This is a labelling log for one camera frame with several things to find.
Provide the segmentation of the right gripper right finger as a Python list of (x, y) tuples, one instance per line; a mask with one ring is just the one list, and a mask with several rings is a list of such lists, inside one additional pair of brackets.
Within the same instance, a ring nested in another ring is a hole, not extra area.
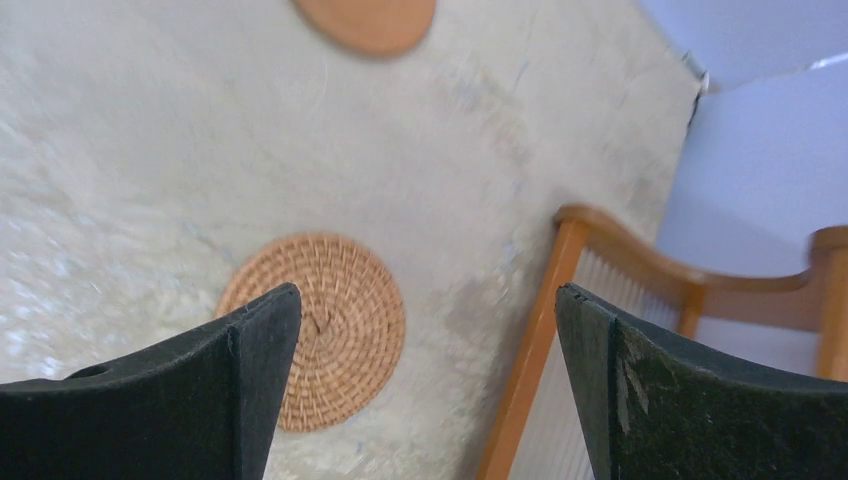
[(753, 363), (557, 290), (557, 330), (598, 479), (843, 479), (847, 386)]

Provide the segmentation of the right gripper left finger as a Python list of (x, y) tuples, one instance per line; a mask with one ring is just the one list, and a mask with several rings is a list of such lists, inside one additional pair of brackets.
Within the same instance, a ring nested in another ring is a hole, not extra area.
[(62, 380), (1, 388), (5, 479), (260, 479), (301, 325), (296, 286)]

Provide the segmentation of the light wooden coaster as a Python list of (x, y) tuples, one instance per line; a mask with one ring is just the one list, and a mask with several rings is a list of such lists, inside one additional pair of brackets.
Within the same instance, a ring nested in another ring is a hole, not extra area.
[(394, 57), (427, 35), (435, 0), (294, 0), (303, 18), (346, 49), (371, 57)]

